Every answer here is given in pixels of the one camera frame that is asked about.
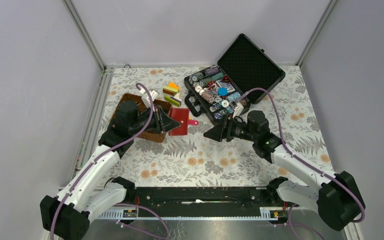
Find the playing card deck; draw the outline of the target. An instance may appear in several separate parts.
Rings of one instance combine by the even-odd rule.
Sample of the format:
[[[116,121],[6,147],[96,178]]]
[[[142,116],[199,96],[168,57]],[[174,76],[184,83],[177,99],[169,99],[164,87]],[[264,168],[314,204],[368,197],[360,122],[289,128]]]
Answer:
[[[215,84],[218,88],[226,88],[228,90],[228,94],[233,93],[235,91],[235,88],[230,82],[218,80],[215,82]]]

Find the green purple toy block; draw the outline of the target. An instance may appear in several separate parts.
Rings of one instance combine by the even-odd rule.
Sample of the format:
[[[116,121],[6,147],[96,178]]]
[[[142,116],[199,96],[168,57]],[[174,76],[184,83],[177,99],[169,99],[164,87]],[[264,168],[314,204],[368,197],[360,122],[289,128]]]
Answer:
[[[175,95],[165,94],[164,99],[166,102],[176,107],[180,107],[182,105],[182,99],[181,99],[180,93],[176,93]]]

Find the brown wicker basket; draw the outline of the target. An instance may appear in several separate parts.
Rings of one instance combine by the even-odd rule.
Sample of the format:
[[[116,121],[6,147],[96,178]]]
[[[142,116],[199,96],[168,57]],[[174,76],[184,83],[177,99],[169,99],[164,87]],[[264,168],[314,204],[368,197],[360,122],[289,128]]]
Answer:
[[[155,100],[154,107],[161,106],[163,111],[169,113],[171,105],[162,100]],[[136,134],[148,120],[150,108],[146,107],[142,97],[132,93],[122,95],[118,105],[110,118],[107,129],[117,136],[128,138]],[[152,119],[146,129],[138,135],[138,138],[162,143],[166,133],[156,133],[152,130]]]

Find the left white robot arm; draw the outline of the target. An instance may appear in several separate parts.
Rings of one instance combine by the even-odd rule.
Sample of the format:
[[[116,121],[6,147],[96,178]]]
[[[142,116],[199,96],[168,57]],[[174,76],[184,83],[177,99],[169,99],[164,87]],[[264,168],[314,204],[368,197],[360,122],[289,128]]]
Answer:
[[[113,206],[126,207],[127,217],[137,217],[141,207],[133,203],[137,199],[133,182],[116,177],[99,193],[94,189],[140,134],[167,133],[180,126],[160,105],[140,112],[134,101],[120,103],[86,165],[56,196],[41,200],[42,224],[49,238],[81,240],[91,223]]]

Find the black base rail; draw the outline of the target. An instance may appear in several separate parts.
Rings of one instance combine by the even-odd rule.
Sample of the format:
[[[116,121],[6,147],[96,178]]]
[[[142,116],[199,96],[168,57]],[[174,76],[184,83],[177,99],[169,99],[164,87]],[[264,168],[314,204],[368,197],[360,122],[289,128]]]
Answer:
[[[274,219],[292,206],[267,187],[135,187],[123,204],[139,218],[209,220]]]

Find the red card holder wallet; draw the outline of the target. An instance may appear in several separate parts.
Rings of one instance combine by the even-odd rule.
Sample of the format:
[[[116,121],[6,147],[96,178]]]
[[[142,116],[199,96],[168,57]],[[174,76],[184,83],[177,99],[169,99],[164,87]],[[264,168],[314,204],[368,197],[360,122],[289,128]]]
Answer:
[[[188,135],[189,126],[198,126],[199,121],[190,118],[190,110],[188,108],[172,108],[169,111],[169,117],[180,123],[180,126],[169,131],[169,136],[186,136]]]

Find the orange brown toy block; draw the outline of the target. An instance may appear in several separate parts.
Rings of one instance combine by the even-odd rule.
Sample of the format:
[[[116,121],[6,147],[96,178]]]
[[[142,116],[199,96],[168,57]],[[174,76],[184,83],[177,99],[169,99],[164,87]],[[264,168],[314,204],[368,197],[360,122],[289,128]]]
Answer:
[[[168,85],[162,89],[163,93],[169,96],[175,96],[179,93],[180,89],[174,82],[169,82]]]

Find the black poker chip case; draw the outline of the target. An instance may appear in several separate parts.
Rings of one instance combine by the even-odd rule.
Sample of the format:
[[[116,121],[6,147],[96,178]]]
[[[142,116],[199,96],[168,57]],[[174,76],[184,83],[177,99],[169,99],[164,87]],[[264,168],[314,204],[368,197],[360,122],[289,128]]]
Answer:
[[[241,33],[215,65],[184,78],[187,88],[184,102],[195,117],[206,115],[216,125],[224,116],[234,113],[235,101],[243,106],[242,112],[246,113],[285,76],[284,70],[263,49]],[[219,96],[216,86],[219,80],[231,83],[235,91]]]

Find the blue dealer chip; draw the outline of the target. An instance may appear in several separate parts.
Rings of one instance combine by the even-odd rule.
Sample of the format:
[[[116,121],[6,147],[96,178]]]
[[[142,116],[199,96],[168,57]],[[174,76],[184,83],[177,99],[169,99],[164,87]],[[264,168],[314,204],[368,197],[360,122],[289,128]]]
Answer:
[[[220,87],[217,89],[217,94],[221,97],[224,97],[228,94],[228,90],[225,87]]]

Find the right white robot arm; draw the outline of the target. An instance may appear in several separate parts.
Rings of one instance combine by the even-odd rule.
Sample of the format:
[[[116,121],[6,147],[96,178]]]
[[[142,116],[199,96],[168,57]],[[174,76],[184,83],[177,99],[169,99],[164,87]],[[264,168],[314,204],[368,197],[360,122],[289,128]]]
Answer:
[[[364,220],[366,206],[354,177],[346,171],[323,171],[293,153],[282,137],[271,132],[262,111],[249,112],[247,120],[240,116],[225,116],[220,124],[203,136],[217,142],[249,141],[257,156],[284,168],[304,182],[300,185],[286,177],[271,180],[266,186],[266,198],[271,205],[279,206],[283,202],[297,204],[317,213],[335,231]]]

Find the floral tablecloth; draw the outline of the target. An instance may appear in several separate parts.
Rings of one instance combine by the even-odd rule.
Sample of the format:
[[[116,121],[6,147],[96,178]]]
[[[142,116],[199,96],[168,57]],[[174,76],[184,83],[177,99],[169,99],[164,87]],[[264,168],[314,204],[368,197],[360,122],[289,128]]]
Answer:
[[[252,110],[261,110],[275,134],[283,132],[290,149],[323,171],[332,170],[325,141],[298,66],[284,66],[285,78]],[[99,133],[108,127],[123,94],[137,94],[136,83],[161,92],[173,82],[181,97],[187,95],[184,78],[198,72],[194,67],[116,68],[104,104]],[[240,139],[217,142],[205,138],[212,128],[206,115],[196,118],[188,135],[166,136],[163,142],[135,139],[126,154],[103,176],[99,187],[121,176],[141,187],[264,186],[276,177],[299,179],[282,167],[259,158],[252,143]]]

